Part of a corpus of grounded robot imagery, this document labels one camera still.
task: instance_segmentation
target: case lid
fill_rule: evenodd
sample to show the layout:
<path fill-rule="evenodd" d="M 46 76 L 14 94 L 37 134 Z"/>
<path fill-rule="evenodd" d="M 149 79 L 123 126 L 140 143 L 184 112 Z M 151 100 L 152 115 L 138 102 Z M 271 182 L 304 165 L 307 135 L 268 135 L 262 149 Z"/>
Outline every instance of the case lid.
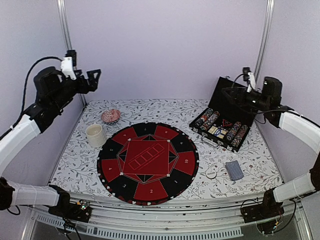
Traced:
<path fill-rule="evenodd" d="M 228 80 L 224 77 L 220 77 L 214 89 L 211 100 L 208 104 L 208 107 L 213 109 L 214 111 L 218 111 L 220 113 L 220 116 L 224 116 L 224 118 L 233 120 L 234 122 L 239 121 L 242 123 L 242 125 L 251 127 L 255 119 L 255 115 L 249 114 L 241 110 L 241 108 L 237 105 L 231 104 L 228 101 L 227 97 L 221 91 L 224 88 L 230 88 L 232 84 L 233 81 Z M 235 83 L 234 87 L 246 88 L 244 85 L 241 85 L 239 83 Z"/>

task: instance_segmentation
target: white wall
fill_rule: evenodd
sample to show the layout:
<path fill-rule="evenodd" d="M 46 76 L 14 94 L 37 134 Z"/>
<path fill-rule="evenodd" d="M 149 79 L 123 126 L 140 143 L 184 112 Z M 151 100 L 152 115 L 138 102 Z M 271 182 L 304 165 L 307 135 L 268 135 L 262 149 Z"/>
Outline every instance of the white wall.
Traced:
<path fill-rule="evenodd" d="M 31 65 L 46 56 L 63 57 L 65 45 L 55 0 L 0 1 L 0 135 L 18 118 L 23 86 Z M 59 61 L 47 61 L 35 68 L 27 86 L 26 107 L 34 102 L 33 77 L 47 66 L 59 67 Z M 9 180 L 23 184 L 46 185 L 56 160 L 76 118 L 81 112 L 78 97 L 62 116 L 38 138 L 30 142 L 3 173 Z M 0 239 L 19 239 L 26 210 L 19 217 L 0 212 Z"/>
<path fill-rule="evenodd" d="M 79 63 L 103 75 L 90 100 L 212 95 L 258 56 L 266 0 L 68 0 Z"/>
<path fill-rule="evenodd" d="M 282 104 L 320 123 L 320 1 L 275 1 L 260 76 L 282 81 Z M 317 155 L 301 141 L 270 124 L 260 128 L 286 181 L 313 167 Z M 314 194 L 302 203 L 314 239 L 320 239 L 320 196 Z"/>

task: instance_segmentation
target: case handle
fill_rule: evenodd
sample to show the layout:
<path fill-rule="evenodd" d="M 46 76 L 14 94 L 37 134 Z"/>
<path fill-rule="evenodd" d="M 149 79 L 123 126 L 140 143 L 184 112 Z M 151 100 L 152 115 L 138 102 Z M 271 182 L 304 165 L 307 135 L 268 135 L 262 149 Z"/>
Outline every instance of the case handle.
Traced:
<path fill-rule="evenodd" d="M 213 147 L 214 149 L 218 149 L 218 148 L 220 147 L 221 142 L 218 142 L 217 145 L 215 146 L 215 145 L 211 144 L 210 142 L 205 141 L 205 140 L 204 140 L 204 137 L 205 137 L 205 136 L 206 136 L 206 134 L 204 134 L 204 135 L 202 136 L 202 138 L 201 138 L 201 141 L 202 141 L 203 143 L 209 145 L 210 147 Z"/>

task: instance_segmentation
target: vent grille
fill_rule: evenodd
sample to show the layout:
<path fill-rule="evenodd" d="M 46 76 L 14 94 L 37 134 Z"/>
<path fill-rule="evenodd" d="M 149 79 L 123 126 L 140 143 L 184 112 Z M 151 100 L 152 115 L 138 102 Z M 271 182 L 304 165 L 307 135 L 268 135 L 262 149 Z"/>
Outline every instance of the vent grille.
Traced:
<path fill-rule="evenodd" d="M 36 220 L 48 224 L 50 226 L 63 229 L 64 221 L 58 217 L 48 216 L 41 213 L 37 214 Z M 78 226 L 77 230 L 81 234 L 105 238 L 109 240 L 223 240 L 223 239 L 233 239 L 236 237 L 242 237 L 242 231 L 240 227 L 229 228 L 225 230 L 218 231 L 206 231 L 198 233 L 136 233 L 136 232 L 124 232 L 109 230 L 102 227 Z"/>

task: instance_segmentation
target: red and black mat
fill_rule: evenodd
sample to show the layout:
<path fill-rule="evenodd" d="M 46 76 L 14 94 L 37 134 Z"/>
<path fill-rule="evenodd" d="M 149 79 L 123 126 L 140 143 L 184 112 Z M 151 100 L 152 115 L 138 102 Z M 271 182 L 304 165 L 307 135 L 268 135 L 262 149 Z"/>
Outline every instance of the red and black mat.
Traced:
<path fill-rule="evenodd" d="M 116 198 L 156 205 L 181 194 L 194 180 L 199 155 L 192 140 L 163 123 L 138 123 L 109 138 L 99 153 L 97 171 Z"/>

